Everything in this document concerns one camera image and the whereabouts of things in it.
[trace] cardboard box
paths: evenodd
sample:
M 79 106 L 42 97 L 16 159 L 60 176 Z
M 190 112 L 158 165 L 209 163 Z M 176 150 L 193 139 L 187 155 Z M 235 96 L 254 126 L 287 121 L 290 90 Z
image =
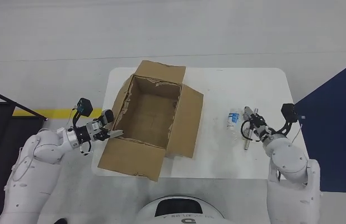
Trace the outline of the cardboard box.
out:
M 99 168 L 157 181 L 163 158 L 192 158 L 203 94 L 182 84 L 185 67 L 144 60 L 119 91 L 113 130 Z

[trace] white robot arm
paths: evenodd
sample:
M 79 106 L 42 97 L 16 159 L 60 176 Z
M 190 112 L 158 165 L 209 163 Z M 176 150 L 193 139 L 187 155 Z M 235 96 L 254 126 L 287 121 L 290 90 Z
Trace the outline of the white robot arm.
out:
M 297 121 L 293 104 L 284 104 L 285 126 L 275 131 L 264 118 L 245 108 L 246 121 L 263 142 L 270 157 L 268 176 L 268 213 L 272 224 L 316 224 L 320 218 L 320 166 L 286 137 Z M 283 175 L 287 181 L 281 181 Z
M 91 112 L 91 103 L 80 99 L 72 127 L 43 130 L 26 141 L 5 187 L 6 198 L 0 224 L 37 223 L 41 209 L 56 186 L 64 154 L 84 142 L 90 144 L 90 141 L 103 141 L 123 134 L 122 130 L 104 128 L 113 121 L 111 110 L 103 111 L 100 117 L 85 126 L 76 127 L 78 118 L 89 116 Z

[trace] yellow floor line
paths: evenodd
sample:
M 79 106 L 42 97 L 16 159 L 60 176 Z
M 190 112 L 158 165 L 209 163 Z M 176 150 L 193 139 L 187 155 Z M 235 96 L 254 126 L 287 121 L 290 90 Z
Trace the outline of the yellow floor line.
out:
M 33 111 L 50 119 L 68 119 L 72 109 L 37 109 Z M 101 112 L 101 108 L 94 108 L 89 118 L 97 118 L 101 115 Z M 21 109 L 15 109 L 13 116 L 32 116 L 32 114 Z

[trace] blue label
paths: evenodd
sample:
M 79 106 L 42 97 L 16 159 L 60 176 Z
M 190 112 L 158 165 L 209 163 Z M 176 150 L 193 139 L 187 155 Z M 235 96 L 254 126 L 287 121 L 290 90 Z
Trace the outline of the blue label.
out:
M 228 117 L 231 118 L 231 122 L 238 123 L 239 114 L 237 114 L 237 113 L 230 113 Z

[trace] table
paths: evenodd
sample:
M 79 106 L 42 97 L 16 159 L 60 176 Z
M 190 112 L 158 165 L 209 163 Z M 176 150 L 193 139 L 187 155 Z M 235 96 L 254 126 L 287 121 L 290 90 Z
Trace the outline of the table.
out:
M 116 68 L 110 72 L 102 109 L 111 109 L 119 89 L 136 68 Z M 267 179 L 269 157 L 262 143 L 249 145 L 238 139 L 232 147 L 226 135 L 226 122 L 230 108 L 258 108 L 267 124 L 280 129 L 285 120 L 282 104 L 293 102 L 286 75 L 278 68 L 187 68 L 183 83 L 204 94 L 204 103 L 194 156 L 192 159 L 176 156 L 165 158 L 161 178 L 240 178 Z M 295 123 L 288 135 L 292 139 L 298 132 Z M 91 164 L 92 172 L 99 176 L 128 176 L 97 167 L 106 146 L 95 142 Z M 303 136 L 294 144 L 305 152 Z

